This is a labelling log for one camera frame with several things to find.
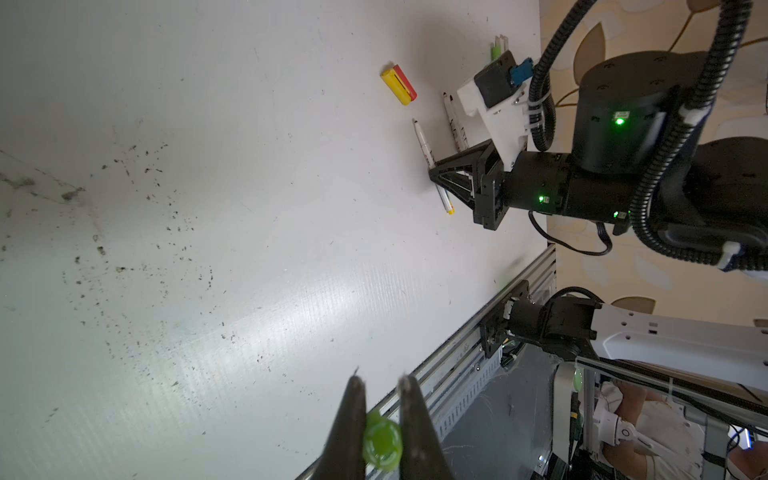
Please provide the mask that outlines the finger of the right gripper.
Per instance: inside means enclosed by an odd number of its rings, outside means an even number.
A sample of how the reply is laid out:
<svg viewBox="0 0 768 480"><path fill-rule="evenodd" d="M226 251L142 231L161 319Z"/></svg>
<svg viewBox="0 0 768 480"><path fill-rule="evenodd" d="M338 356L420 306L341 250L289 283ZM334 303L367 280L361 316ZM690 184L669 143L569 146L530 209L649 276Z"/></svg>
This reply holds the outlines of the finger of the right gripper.
<svg viewBox="0 0 768 480"><path fill-rule="evenodd" d="M476 208L478 189L471 176L438 176L434 182L445 188L449 194L469 209L474 210Z"/></svg>
<svg viewBox="0 0 768 480"><path fill-rule="evenodd" d="M474 177L486 175L488 162L494 152L494 142L486 140L450 157L437 160L429 170L429 177L431 180L437 180L440 176L451 173L466 173Z"/></svg>

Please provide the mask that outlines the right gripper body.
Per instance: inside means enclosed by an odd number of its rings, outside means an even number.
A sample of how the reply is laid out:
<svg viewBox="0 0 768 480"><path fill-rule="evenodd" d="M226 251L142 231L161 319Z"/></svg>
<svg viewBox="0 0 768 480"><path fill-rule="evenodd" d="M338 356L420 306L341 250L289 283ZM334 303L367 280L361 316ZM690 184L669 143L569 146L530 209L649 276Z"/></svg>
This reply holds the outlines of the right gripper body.
<svg viewBox="0 0 768 480"><path fill-rule="evenodd" d="M495 231L510 208L560 214L565 211L570 177L568 154L522 151L506 170L489 141L473 161L473 220Z"/></svg>

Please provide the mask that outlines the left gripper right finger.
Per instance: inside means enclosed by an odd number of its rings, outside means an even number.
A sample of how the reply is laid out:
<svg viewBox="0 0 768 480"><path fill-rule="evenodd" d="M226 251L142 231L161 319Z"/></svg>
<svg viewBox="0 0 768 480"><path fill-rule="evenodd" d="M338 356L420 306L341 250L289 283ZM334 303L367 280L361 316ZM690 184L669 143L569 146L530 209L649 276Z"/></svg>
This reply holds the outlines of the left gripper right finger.
<svg viewBox="0 0 768 480"><path fill-rule="evenodd" d="M398 380L400 429L403 452L400 478L405 480L454 479L434 429L416 378L404 375Z"/></svg>

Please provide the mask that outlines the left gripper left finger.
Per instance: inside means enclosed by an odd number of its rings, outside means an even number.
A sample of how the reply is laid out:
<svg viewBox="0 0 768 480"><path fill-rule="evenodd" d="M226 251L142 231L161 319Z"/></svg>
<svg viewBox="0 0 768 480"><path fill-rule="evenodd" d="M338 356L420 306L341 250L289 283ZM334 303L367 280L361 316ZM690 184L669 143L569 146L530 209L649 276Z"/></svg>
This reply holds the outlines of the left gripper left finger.
<svg viewBox="0 0 768 480"><path fill-rule="evenodd" d="M366 418L365 384L359 376L353 375L347 382L312 479L365 478L366 467L362 450Z"/></svg>

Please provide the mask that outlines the thin pen yellow end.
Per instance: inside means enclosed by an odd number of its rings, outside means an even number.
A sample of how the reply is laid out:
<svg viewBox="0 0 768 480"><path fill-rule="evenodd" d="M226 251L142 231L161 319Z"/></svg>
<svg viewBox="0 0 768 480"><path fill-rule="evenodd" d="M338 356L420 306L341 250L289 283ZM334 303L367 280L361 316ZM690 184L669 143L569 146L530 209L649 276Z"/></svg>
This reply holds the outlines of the thin pen yellow end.
<svg viewBox="0 0 768 480"><path fill-rule="evenodd" d="M432 150L426 140L424 131L420 123L416 119L412 120L412 124L413 124L414 132L418 140L422 155L425 159L425 162L427 163L427 167L429 170L432 170L435 167L435 160L432 154ZM439 195L439 198L444 210L448 215L453 215L455 213L455 208L453 206L453 203L449 197L447 190L444 187L437 184L435 184L435 188Z"/></svg>

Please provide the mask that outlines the green highlighter cap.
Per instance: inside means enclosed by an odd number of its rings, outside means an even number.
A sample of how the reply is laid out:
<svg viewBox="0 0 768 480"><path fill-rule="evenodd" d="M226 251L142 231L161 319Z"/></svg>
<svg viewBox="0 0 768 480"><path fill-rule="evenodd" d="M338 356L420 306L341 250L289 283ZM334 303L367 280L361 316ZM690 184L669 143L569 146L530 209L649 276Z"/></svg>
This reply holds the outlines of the green highlighter cap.
<svg viewBox="0 0 768 480"><path fill-rule="evenodd" d="M400 426L380 414L371 411L366 417L363 432L362 456L373 468L391 472L398 468L403 453Z"/></svg>

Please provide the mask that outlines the red highlighter cap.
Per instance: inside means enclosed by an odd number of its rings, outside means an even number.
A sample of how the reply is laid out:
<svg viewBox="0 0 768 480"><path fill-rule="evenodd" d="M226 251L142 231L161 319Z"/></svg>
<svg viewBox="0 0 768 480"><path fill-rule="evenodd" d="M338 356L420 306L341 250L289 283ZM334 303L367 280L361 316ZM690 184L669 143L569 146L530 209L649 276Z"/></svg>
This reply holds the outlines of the red highlighter cap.
<svg viewBox="0 0 768 480"><path fill-rule="evenodd" d="M393 70L397 80L407 92L409 99L411 101L414 101L417 98L417 93L413 88L411 82L408 80L407 76L404 74L403 70L400 68L399 65L394 65Z"/></svg>

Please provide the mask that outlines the yellow highlighter cap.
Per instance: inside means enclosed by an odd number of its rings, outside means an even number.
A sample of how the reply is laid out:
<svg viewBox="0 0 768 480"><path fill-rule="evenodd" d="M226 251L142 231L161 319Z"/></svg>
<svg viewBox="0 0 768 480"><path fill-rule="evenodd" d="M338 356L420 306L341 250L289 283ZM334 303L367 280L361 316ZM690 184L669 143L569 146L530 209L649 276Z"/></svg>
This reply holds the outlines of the yellow highlighter cap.
<svg viewBox="0 0 768 480"><path fill-rule="evenodd" d="M402 105L407 106L412 102L409 90L402 83L400 77L393 68L385 70L380 75L380 78Z"/></svg>

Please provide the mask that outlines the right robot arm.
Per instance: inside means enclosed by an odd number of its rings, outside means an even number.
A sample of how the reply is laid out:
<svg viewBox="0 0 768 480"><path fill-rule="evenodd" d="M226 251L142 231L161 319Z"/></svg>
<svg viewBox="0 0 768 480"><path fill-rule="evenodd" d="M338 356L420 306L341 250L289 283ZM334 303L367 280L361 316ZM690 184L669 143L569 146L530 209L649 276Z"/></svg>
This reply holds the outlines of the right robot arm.
<svg viewBox="0 0 768 480"><path fill-rule="evenodd" d="M503 54L475 77L488 107L521 88L533 151L497 139L438 161L433 183L494 230L511 208L594 222L603 240L632 231L650 250L724 272L767 270L767 143L701 131L740 49L753 5L723 1L707 51L642 51L582 78L572 150L551 149L550 71L591 3L575 3L536 64Z"/></svg>

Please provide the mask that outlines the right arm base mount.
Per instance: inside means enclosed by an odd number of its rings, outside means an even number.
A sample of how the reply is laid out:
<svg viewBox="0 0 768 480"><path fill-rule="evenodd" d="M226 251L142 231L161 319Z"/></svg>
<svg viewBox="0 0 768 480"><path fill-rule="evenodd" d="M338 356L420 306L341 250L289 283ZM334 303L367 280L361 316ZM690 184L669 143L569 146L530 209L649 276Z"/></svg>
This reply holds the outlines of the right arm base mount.
<svg viewBox="0 0 768 480"><path fill-rule="evenodd" d="M508 285L490 302L487 312L481 315L478 328L480 345L486 359L490 359L509 337L512 307L520 299L527 299L529 293L528 280L520 280Z"/></svg>

